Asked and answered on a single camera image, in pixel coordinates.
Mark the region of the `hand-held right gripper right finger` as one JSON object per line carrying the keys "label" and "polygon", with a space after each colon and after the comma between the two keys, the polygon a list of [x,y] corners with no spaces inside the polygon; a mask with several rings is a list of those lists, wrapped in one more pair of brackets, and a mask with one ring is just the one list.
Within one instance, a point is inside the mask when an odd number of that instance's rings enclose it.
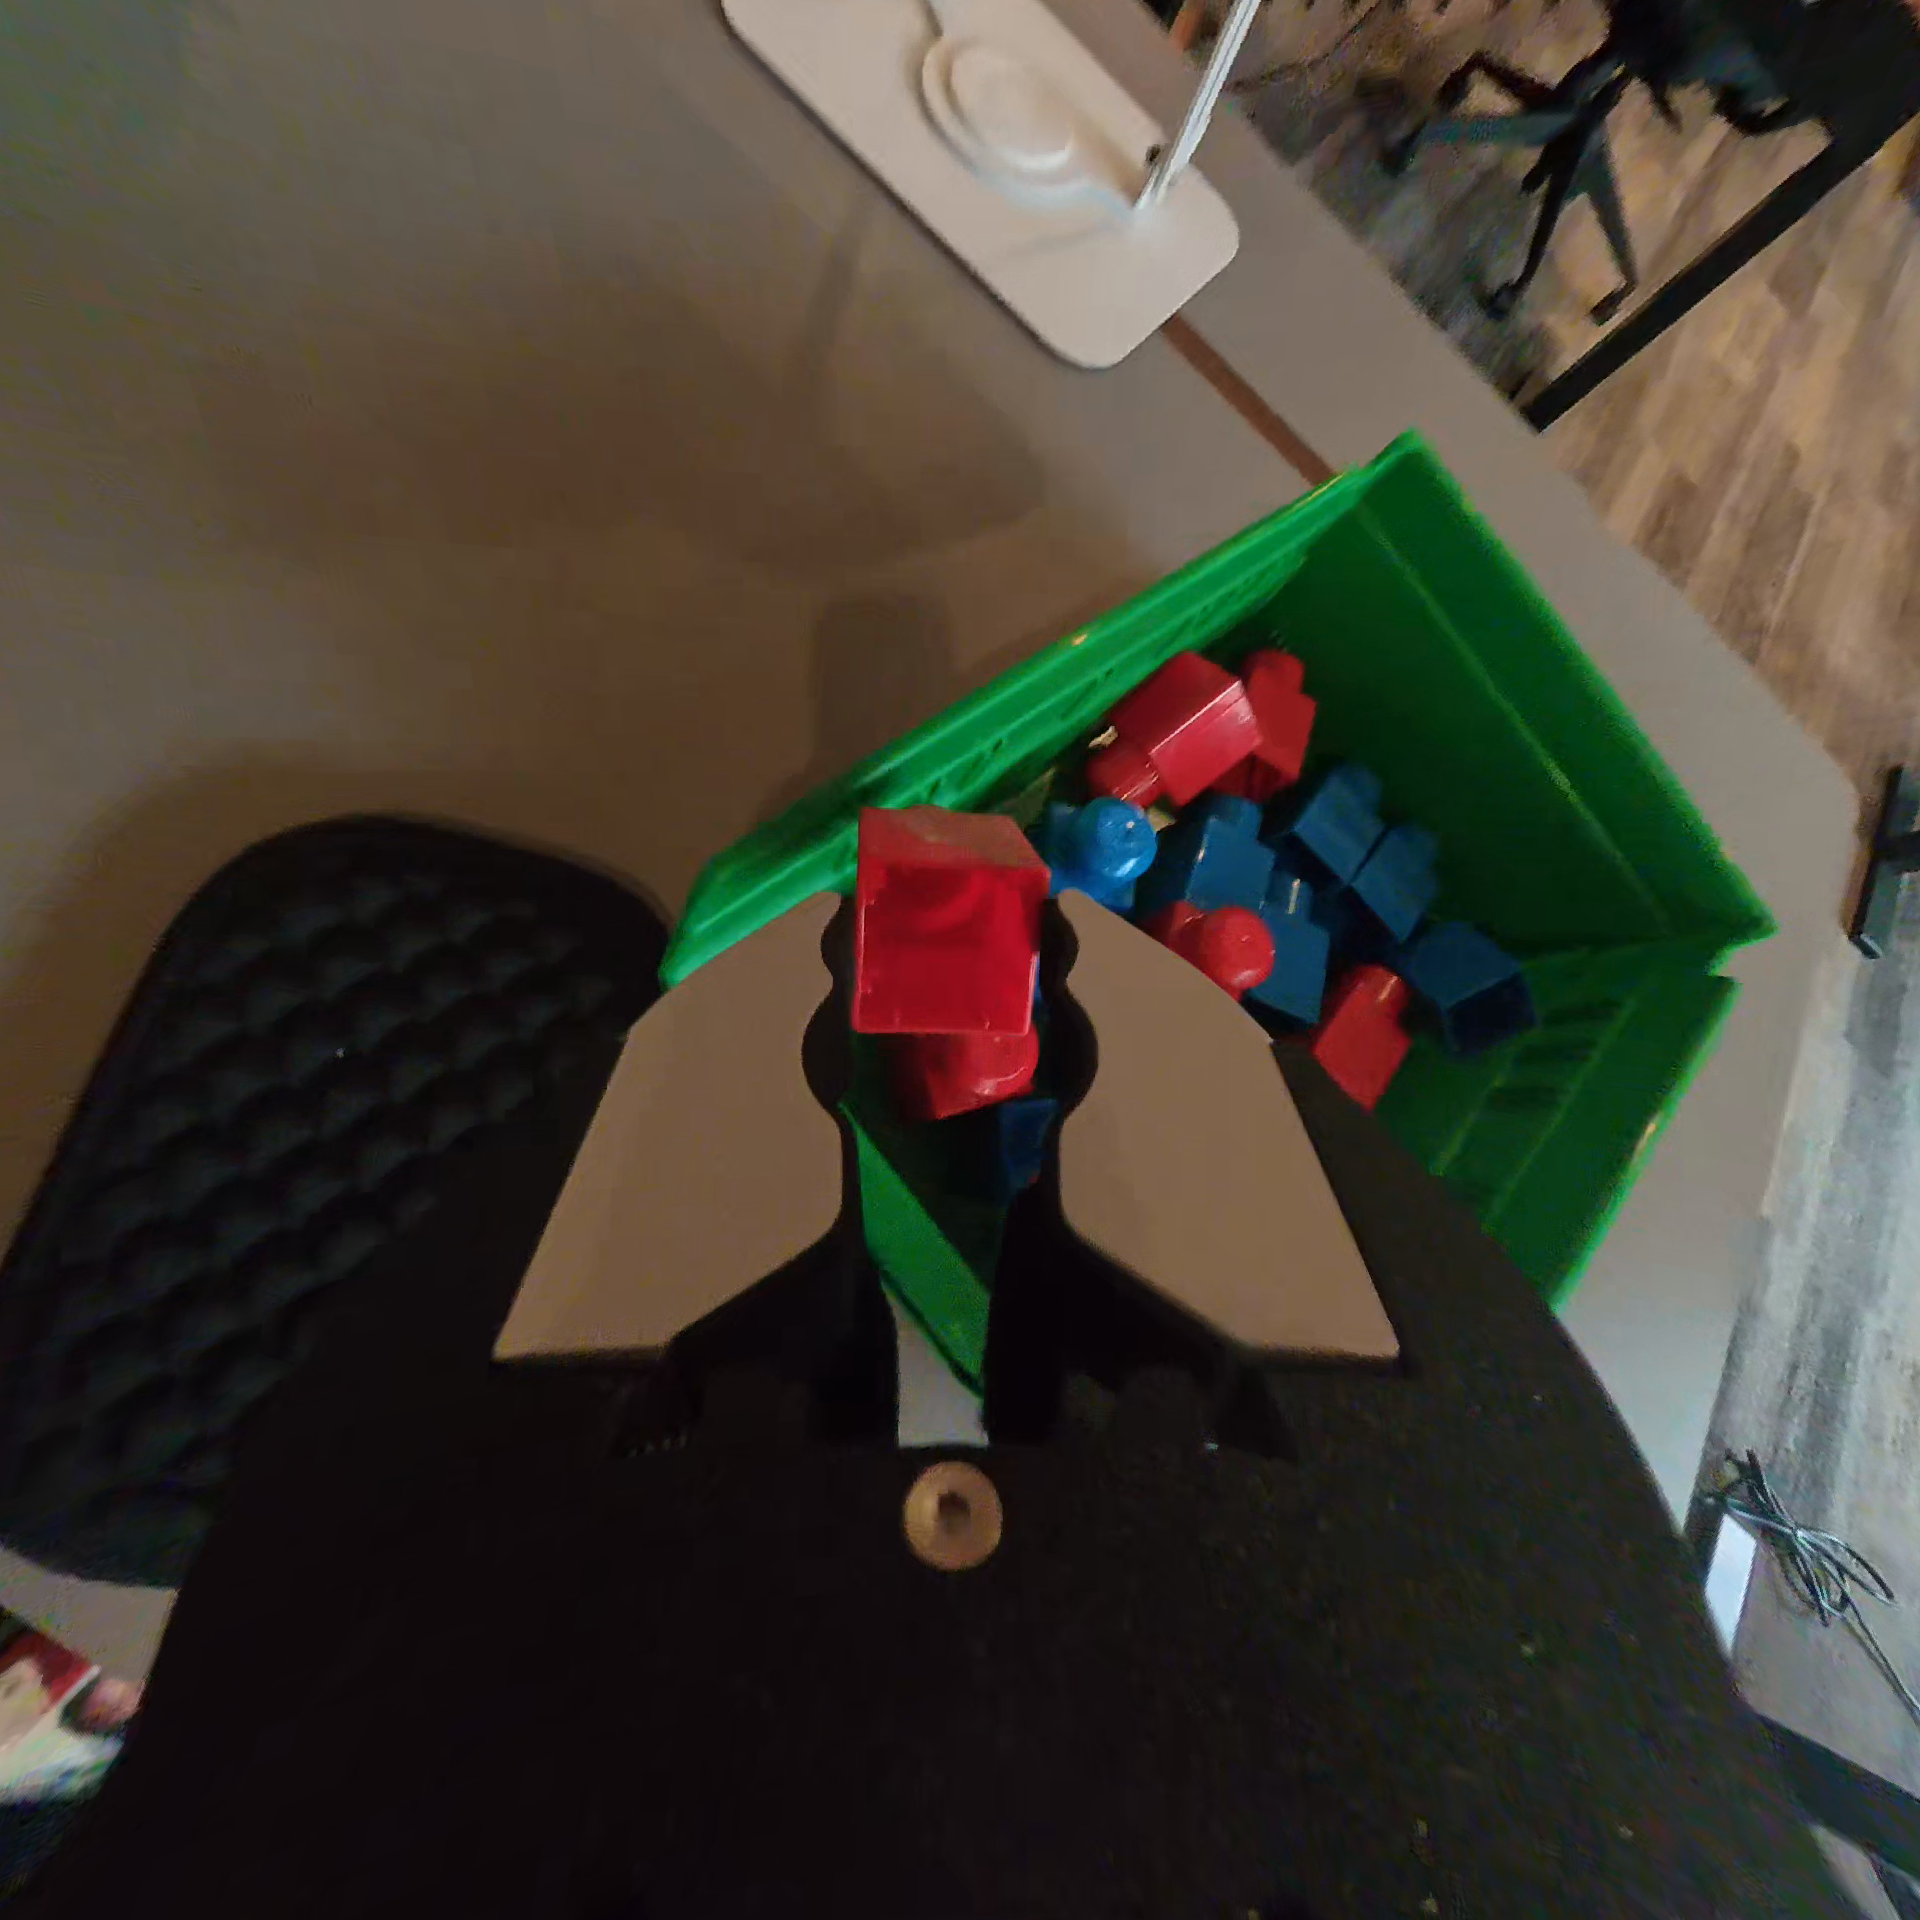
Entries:
{"label": "hand-held right gripper right finger", "polygon": [[1088,897],[1059,915],[1066,1229],[1248,1353],[1394,1363],[1397,1331],[1259,1021]]}

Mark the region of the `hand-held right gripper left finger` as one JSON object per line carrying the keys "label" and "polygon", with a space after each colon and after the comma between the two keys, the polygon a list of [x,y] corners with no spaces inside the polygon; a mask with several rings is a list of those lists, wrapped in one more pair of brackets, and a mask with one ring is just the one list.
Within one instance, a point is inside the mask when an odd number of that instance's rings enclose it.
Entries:
{"label": "hand-held right gripper left finger", "polygon": [[632,1024],[522,1268],[495,1363],[657,1355],[825,1240],[835,1121],[805,1071],[843,899],[805,897]]}

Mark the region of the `pile of mega blocks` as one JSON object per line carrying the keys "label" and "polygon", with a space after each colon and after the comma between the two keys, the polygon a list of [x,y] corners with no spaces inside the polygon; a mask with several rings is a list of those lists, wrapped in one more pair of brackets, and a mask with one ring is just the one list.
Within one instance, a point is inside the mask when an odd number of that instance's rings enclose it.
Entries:
{"label": "pile of mega blocks", "polygon": [[1027,836],[1375,1111],[1417,1044],[1479,1063],[1545,1020],[1513,952],[1439,909],[1443,842],[1362,760],[1312,763],[1305,661],[1174,655],[1111,709]]}

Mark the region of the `red mega block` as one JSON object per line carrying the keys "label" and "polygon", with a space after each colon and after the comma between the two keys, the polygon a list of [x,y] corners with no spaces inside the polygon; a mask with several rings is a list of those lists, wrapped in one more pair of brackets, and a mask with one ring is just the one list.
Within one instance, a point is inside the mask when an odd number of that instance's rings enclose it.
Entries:
{"label": "red mega block", "polygon": [[957,1121],[1032,1085],[1047,900],[1049,866],[1002,813],[859,811],[850,1024],[880,1044],[907,1121]]}

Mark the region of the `green plastic bin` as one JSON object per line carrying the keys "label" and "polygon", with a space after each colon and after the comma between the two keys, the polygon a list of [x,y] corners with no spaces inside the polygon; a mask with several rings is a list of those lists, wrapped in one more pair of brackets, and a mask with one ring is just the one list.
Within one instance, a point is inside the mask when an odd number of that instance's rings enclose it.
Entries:
{"label": "green plastic bin", "polygon": [[694,881],[661,980],[790,905],[847,891],[857,813],[1025,820],[1117,701],[1178,655],[1301,659],[1307,772],[1360,767],[1438,842],[1435,912],[1514,965],[1536,1027],[1425,1032],[1382,1093],[1391,1139],[1563,1307],[1775,922],[1523,568],[1414,434],[814,786]]}

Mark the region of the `black mesh pad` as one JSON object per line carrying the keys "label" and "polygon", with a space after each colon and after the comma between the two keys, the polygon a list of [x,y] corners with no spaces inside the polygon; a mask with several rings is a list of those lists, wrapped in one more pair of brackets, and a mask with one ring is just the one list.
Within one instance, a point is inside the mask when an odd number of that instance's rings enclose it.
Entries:
{"label": "black mesh pad", "polygon": [[401,818],[280,832],[183,905],[5,1251],[5,1547],[171,1588],[339,1296],[606,1071],[665,916]]}

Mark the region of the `red white printed packet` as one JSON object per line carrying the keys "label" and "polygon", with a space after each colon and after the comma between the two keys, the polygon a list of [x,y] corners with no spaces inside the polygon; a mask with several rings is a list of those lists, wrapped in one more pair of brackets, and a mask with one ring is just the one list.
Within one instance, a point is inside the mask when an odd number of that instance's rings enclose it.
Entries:
{"label": "red white printed packet", "polygon": [[143,1682],[5,1617],[2,1807],[70,1804],[95,1793],[143,1696]]}

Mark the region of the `black office chair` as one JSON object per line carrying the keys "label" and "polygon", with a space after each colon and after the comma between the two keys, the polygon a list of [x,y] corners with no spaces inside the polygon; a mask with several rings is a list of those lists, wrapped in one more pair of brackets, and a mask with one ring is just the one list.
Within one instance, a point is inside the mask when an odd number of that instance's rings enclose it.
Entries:
{"label": "black office chair", "polygon": [[1611,114],[1631,87],[1678,127],[1680,90],[1705,90],[1715,117],[1743,138],[1798,127],[1807,109],[1761,61],[1722,4],[1609,2],[1600,47],[1555,80],[1545,82],[1510,61],[1473,53],[1450,71],[1429,109],[1381,149],[1390,176],[1402,176],[1429,149],[1529,151],[1520,191],[1537,208],[1526,252],[1510,280],[1475,292],[1489,320],[1507,320],[1536,281],[1555,226],[1586,201],[1615,265],[1615,285],[1595,301],[1590,320],[1607,324],[1639,290],[1640,269],[1624,220],[1609,138]]}

